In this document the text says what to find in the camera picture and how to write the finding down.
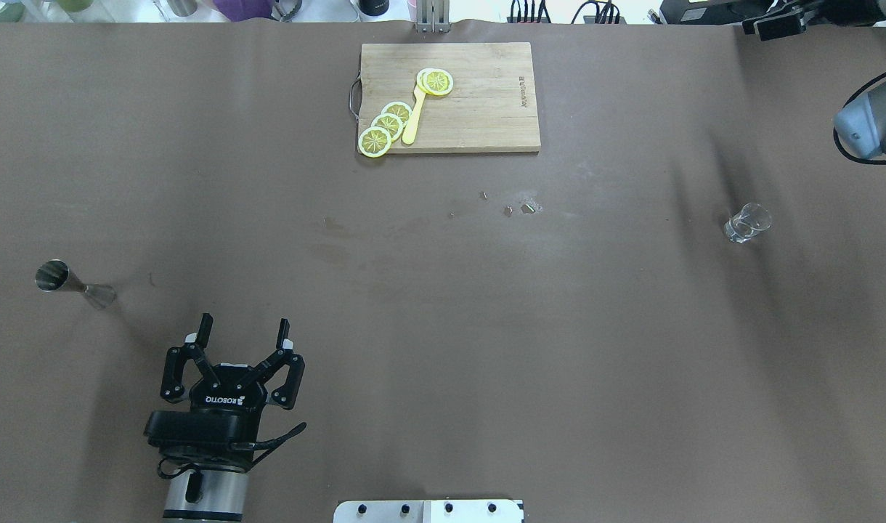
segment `metal jigger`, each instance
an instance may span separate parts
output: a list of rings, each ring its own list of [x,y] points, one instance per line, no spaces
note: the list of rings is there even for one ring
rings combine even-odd
[[[85,300],[95,309],[103,309],[117,298],[117,292],[110,285],[88,285],[78,279],[75,272],[61,259],[50,259],[37,269],[37,287],[43,292],[81,292]]]

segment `shot glass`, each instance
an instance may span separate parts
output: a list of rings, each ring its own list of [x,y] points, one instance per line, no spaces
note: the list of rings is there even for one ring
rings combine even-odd
[[[771,226],[772,216],[769,211],[764,206],[749,203],[728,219],[724,224],[724,234],[732,242],[746,243]]]

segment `purple object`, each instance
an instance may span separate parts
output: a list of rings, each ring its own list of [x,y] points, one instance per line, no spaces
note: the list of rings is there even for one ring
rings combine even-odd
[[[214,0],[214,6],[230,21],[267,19],[272,16],[272,0]]]

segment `brown table surface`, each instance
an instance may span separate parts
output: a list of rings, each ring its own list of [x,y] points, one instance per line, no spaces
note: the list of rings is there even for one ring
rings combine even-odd
[[[539,155],[357,155],[360,44],[433,41],[532,42]],[[829,136],[885,69],[886,29],[0,26],[0,521],[160,519],[142,430],[209,311],[214,361],[283,315],[307,360],[247,521],[886,522],[886,168]]]

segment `table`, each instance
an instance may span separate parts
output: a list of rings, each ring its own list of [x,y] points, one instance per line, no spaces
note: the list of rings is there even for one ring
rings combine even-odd
[[[539,155],[357,155],[360,44],[429,41],[532,42]],[[885,69],[885,29],[0,27],[0,521],[160,519],[142,430],[204,311],[215,362],[283,315],[307,361],[247,521],[886,521],[886,168],[829,138]]]

